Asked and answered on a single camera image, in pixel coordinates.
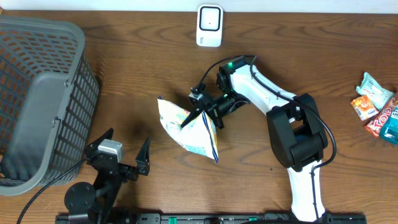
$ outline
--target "wooden table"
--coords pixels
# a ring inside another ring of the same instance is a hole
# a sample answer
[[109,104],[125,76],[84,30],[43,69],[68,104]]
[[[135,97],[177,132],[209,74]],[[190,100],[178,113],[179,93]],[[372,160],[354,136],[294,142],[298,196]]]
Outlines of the wooden table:
[[[257,66],[283,89],[311,94],[333,131],[338,153],[322,168],[322,199],[333,212],[364,212],[369,223],[395,223],[398,148],[367,133],[350,101],[369,72],[382,86],[398,86],[398,17],[360,14],[226,13],[223,43],[196,45],[194,12],[5,11],[5,15],[70,21],[86,35],[86,56],[102,81],[90,141],[108,128],[135,156],[147,136],[148,177],[123,185],[116,205],[164,213],[263,213],[288,210],[287,171],[274,157],[266,117],[253,105],[225,117],[218,131],[220,162],[189,153],[159,122],[157,97],[191,109],[190,87],[206,69],[230,55],[256,54]],[[206,84],[213,95],[216,69]],[[331,147],[325,149],[325,158]],[[93,182],[84,165],[73,181]],[[23,223],[53,223],[70,185],[51,187],[30,207]],[[1,223],[15,223],[39,188],[1,197]]]

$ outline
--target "gray laundry basket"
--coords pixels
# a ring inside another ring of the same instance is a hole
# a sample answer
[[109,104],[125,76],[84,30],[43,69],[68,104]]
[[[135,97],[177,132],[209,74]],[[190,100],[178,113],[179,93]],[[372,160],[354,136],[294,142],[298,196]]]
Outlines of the gray laundry basket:
[[99,93],[84,47],[74,24],[0,16],[0,195],[46,184],[81,159]]

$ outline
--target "chip bag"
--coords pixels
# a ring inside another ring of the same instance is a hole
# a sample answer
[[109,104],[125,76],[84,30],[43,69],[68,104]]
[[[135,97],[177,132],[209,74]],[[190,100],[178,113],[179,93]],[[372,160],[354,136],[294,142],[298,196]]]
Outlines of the chip bag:
[[160,123],[167,134],[190,152],[214,159],[218,163],[216,126],[203,111],[193,121],[181,128],[189,111],[158,97]]
[[372,101],[368,96],[360,96],[357,99],[351,101],[351,105],[355,109],[356,113],[359,115],[361,120],[366,120],[373,117],[379,111],[373,106]]
[[387,122],[391,116],[394,108],[398,106],[398,93],[395,94],[387,103],[384,105],[380,113],[373,117],[372,120],[365,125],[365,129],[369,131],[374,137],[378,138],[379,133],[383,125]]
[[361,96],[367,95],[378,110],[383,108],[387,101],[393,96],[392,92],[381,87],[368,72],[363,74],[361,86],[357,86],[355,90]]

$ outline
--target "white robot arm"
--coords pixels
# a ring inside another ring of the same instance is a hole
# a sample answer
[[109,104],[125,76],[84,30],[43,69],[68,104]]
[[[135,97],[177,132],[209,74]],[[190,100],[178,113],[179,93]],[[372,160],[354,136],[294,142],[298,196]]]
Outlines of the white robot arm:
[[[232,113],[242,103],[252,102],[267,116],[271,148],[288,170],[293,214],[300,221],[313,222],[324,214],[325,208],[320,195],[319,169],[313,173],[315,194],[311,172],[313,167],[322,163],[323,149],[328,144],[323,126],[315,117],[318,114],[315,101],[308,94],[296,96],[281,89],[261,75],[254,65],[252,73],[251,64],[251,60],[238,57],[222,65],[217,74],[217,86],[223,94],[215,100],[206,93],[202,82],[192,88],[189,99],[195,109],[181,126],[205,111],[217,127],[224,128],[223,116]],[[309,108],[311,113],[301,107]],[[296,120],[302,120],[303,125],[292,129],[290,123]]]
[[[275,106],[283,106],[288,103],[288,101],[278,98],[275,94],[266,90],[255,79],[253,79],[249,67],[249,65],[245,65],[236,69],[236,71],[231,74],[231,85],[234,91],[249,99],[264,114]],[[266,84],[268,87],[279,92],[285,97],[291,99],[295,97],[295,94],[281,89],[261,75],[256,66],[253,65],[252,70],[256,73],[256,76],[261,82],[263,82],[263,84]],[[300,221],[312,222],[317,219],[313,206],[312,180],[310,172],[313,166],[320,163],[321,161],[314,161],[304,166],[301,172],[296,172],[293,168],[287,169],[293,196],[292,211]],[[319,169],[315,170],[315,195],[317,197],[318,215],[320,218],[325,212],[325,208],[321,201],[319,172]]]

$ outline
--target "black wire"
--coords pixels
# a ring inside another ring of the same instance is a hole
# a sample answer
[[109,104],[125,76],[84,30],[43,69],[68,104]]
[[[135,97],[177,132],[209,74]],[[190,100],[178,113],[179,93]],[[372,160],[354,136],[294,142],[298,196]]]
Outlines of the black wire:
[[32,203],[34,202],[34,200],[36,200],[36,198],[43,193],[43,191],[45,189],[47,189],[48,187],[50,187],[52,184],[54,184],[54,182],[56,182],[57,180],[61,179],[62,177],[65,177],[67,174],[69,174],[72,170],[76,169],[77,167],[81,166],[82,163],[84,163],[85,161],[87,161],[87,158],[82,159],[81,161],[79,161],[78,163],[76,163],[75,165],[73,165],[71,168],[69,168],[67,171],[65,171],[63,174],[59,175],[58,177],[56,177],[55,179],[51,180],[48,184],[46,184],[42,189],[40,189],[32,198],[31,200],[25,205],[25,208],[21,211],[21,214],[19,215],[17,224],[20,224],[22,221],[22,218],[24,217],[27,209],[30,207],[30,205],[32,205]]
[[315,194],[315,173],[314,170],[323,166],[328,165],[329,163],[331,163],[335,157],[336,157],[336,153],[337,153],[337,146],[336,146],[336,139],[333,136],[333,134],[331,133],[329,127],[327,126],[327,124],[321,119],[321,117],[319,117],[319,114],[317,114],[313,109],[297,102],[294,101],[288,97],[285,97],[283,95],[280,94],[280,92],[276,92],[275,90],[273,90],[272,88],[268,87],[267,85],[263,84],[263,82],[261,82],[257,77],[256,74],[253,72],[253,64],[254,61],[256,61],[257,56],[254,56],[253,60],[250,63],[250,74],[251,76],[255,79],[255,81],[257,81],[262,87],[264,87],[265,89],[267,89],[268,91],[270,91],[271,93],[275,94],[277,97],[282,98],[283,100],[288,101],[289,103],[294,104],[295,106],[298,106],[300,108],[302,108],[303,110],[305,110],[306,112],[309,112],[312,116],[314,116],[314,118],[316,120],[318,120],[322,126],[325,128],[326,132],[329,134],[330,137],[330,141],[331,141],[331,145],[333,146],[333,152],[331,154],[331,157],[326,161],[323,162],[319,165],[316,165],[314,167],[311,168],[311,181],[312,181],[312,196],[313,196],[313,206],[315,208],[315,215],[317,216],[317,222],[319,222],[319,217],[318,217],[318,208],[317,208],[317,200],[316,200],[316,194]]
[[212,66],[210,66],[210,68],[205,72],[205,75],[201,78],[201,80],[200,80],[200,82],[199,82],[199,85],[204,81],[204,79],[206,78],[207,74],[210,72],[210,70],[211,70],[214,66],[216,66],[216,65],[218,65],[219,63],[224,62],[224,61],[226,61],[226,60],[234,59],[234,58],[238,58],[238,57],[242,57],[242,56],[245,56],[245,57],[255,57],[255,55],[235,55],[235,56],[230,56],[230,57],[221,59],[221,60],[219,60],[218,62],[214,63]]

